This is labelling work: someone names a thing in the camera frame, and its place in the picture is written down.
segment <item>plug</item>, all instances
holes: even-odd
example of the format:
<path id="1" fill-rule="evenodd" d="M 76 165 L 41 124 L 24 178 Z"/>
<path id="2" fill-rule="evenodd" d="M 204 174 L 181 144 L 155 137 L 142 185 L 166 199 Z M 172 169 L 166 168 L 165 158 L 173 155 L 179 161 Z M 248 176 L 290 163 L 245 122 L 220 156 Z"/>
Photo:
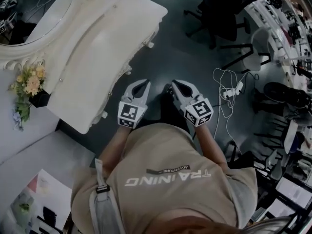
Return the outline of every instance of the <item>plug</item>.
<path id="1" fill-rule="evenodd" d="M 240 81 L 240 82 L 238 83 L 238 85 L 236 86 L 236 88 L 235 88 L 235 93 L 236 93 L 237 96 L 238 96 L 239 93 L 241 92 L 243 86 L 244 86 L 244 84 L 243 84 L 241 81 Z"/>

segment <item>yellow flower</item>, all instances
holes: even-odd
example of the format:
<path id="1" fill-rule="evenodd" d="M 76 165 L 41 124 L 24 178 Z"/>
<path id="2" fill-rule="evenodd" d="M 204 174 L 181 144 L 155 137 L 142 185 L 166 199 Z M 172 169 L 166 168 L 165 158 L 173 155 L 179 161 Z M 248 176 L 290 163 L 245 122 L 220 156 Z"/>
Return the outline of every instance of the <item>yellow flower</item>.
<path id="1" fill-rule="evenodd" d="M 45 75 L 45 70 L 44 70 L 44 67 L 42 65 L 37 67 L 36 72 L 37 72 L 37 76 L 39 78 L 43 78 Z"/>
<path id="2" fill-rule="evenodd" d="M 23 76 L 18 76 L 18 77 L 16 78 L 16 81 L 17 81 L 17 82 L 22 82 L 22 81 L 23 81 Z"/>
<path id="3" fill-rule="evenodd" d="M 40 81 L 37 76 L 31 76 L 27 81 L 27 86 L 24 88 L 24 91 L 27 94 L 36 95 L 39 92 Z"/>

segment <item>blue flower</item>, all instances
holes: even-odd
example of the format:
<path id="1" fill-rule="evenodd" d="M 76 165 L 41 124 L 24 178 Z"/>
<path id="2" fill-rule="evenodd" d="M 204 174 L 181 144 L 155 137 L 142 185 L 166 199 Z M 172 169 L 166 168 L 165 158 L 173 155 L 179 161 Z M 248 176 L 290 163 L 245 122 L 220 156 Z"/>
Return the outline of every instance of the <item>blue flower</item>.
<path id="1" fill-rule="evenodd" d="M 13 110 L 13 121 L 14 121 L 14 130 L 19 130 L 19 131 L 23 131 L 23 126 L 21 124 L 21 117 L 20 117 L 20 113 L 18 111 L 16 111 L 16 109 Z"/>
<path id="2" fill-rule="evenodd" d="M 13 119 L 15 122 L 21 122 L 20 114 L 19 112 L 13 112 Z"/>

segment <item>white chair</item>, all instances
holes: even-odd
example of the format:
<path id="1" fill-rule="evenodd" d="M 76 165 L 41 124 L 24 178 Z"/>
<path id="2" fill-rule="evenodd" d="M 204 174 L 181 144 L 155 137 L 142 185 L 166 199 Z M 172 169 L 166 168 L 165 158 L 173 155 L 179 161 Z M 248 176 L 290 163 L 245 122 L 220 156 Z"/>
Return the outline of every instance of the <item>white chair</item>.
<path id="1" fill-rule="evenodd" d="M 250 70 L 259 71 L 262 65 L 272 60 L 271 52 L 273 50 L 269 45 L 269 37 L 270 33 L 264 27 L 260 27 L 248 38 L 245 44 L 221 46 L 221 49 L 241 49 L 241 56 L 223 66 L 222 70 L 229 68 L 239 61 L 243 61 L 246 70 L 242 73 Z"/>

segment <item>backpack strap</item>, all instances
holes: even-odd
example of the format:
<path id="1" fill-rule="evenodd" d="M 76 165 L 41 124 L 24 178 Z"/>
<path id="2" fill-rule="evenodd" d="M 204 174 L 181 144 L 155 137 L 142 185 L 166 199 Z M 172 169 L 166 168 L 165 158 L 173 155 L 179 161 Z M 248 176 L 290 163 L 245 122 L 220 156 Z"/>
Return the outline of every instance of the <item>backpack strap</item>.
<path id="1" fill-rule="evenodd" d="M 95 160 L 98 187 L 90 195 L 89 205 L 95 234 L 125 234 L 113 190 L 103 178 L 103 165 Z"/>

